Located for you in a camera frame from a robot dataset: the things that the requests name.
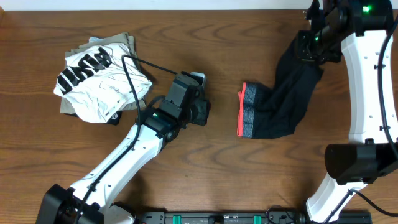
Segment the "black shorts with grey waistband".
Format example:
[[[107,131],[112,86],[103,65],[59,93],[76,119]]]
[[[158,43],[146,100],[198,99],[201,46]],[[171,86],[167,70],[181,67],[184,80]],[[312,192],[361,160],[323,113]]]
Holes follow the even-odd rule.
[[[281,56],[272,88],[262,83],[243,83],[238,92],[237,136],[281,138],[293,134],[304,118],[323,70],[317,63],[298,59],[295,43],[293,40]]]

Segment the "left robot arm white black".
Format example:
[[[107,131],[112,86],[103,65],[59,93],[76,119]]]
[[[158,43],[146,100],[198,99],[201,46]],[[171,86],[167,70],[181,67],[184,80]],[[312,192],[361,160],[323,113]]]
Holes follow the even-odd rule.
[[[37,223],[134,223],[134,216],[117,208],[114,199],[188,123],[206,125],[210,110],[210,102],[201,97],[157,100],[159,107],[141,111],[121,144],[88,175],[67,189],[55,184],[46,192]]]

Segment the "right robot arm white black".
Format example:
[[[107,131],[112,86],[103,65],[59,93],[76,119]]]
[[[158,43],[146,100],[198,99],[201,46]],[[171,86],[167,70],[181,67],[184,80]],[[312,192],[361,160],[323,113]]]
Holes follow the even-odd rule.
[[[311,28],[297,34],[295,53],[304,62],[346,63],[351,125],[348,143],[326,148],[326,176],[297,223],[370,223],[370,214],[344,207],[377,178],[397,169],[391,78],[397,16],[389,0],[313,0],[306,19]]]

